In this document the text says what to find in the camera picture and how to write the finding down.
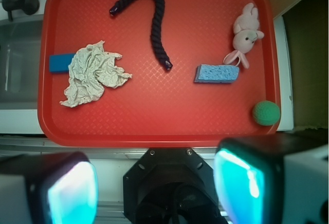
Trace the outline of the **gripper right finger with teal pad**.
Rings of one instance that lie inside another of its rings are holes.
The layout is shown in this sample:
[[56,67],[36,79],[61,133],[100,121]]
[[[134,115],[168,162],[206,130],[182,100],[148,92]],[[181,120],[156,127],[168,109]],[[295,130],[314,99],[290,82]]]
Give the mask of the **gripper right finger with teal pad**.
[[226,138],[213,171],[233,223],[328,223],[326,134]]

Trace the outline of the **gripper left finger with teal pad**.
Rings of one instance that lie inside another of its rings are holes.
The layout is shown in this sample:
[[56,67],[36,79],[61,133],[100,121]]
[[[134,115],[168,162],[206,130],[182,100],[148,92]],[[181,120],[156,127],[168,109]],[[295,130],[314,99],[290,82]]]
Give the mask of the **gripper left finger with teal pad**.
[[93,223],[98,178],[82,152],[1,157],[1,223]]

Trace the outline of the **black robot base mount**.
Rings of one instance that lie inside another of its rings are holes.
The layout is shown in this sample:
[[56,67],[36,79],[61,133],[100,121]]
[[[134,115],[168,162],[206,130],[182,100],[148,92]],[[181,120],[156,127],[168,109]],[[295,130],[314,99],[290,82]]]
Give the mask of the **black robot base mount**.
[[213,169],[191,148],[151,148],[123,176],[131,223],[226,223]]

